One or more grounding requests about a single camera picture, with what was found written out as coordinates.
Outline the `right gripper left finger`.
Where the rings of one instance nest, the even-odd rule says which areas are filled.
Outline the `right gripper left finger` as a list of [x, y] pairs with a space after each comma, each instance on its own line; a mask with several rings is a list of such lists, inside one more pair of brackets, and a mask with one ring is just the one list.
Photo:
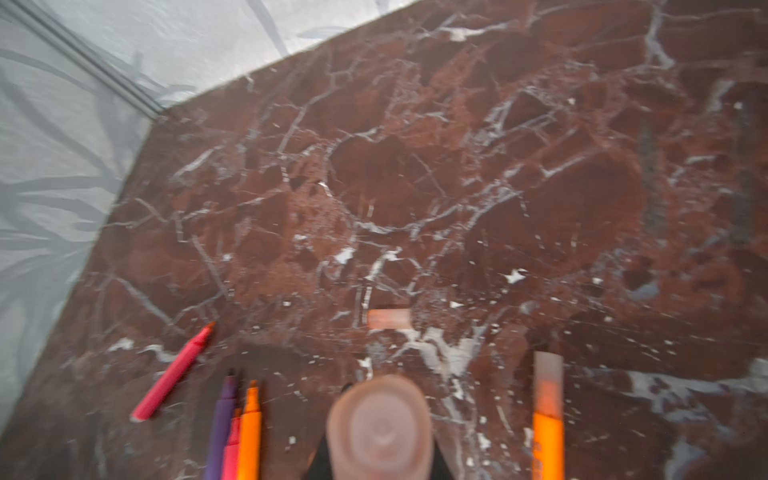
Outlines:
[[303, 480], [333, 480], [333, 471], [328, 449], [327, 437], [323, 435], [309, 459]]

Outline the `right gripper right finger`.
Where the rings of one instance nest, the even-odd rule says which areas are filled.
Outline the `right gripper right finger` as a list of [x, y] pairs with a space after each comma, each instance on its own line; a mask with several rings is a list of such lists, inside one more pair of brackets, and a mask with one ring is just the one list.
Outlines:
[[433, 438], [433, 459], [429, 475], [429, 480], [454, 480], [450, 467], [448, 466], [444, 455], [439, 447], [436, 438]]

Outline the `purple highlighter pen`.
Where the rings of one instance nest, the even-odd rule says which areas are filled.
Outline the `purple highlighter pen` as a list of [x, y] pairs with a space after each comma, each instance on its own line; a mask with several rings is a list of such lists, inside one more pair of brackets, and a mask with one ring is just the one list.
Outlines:
[[230, 433], [230, 425], [237, 405], [239, 381], [234, 369], [228, 371], [220, 396], [216, 402], [208, 443], [205, 480], [220, 480], [224, 449]]

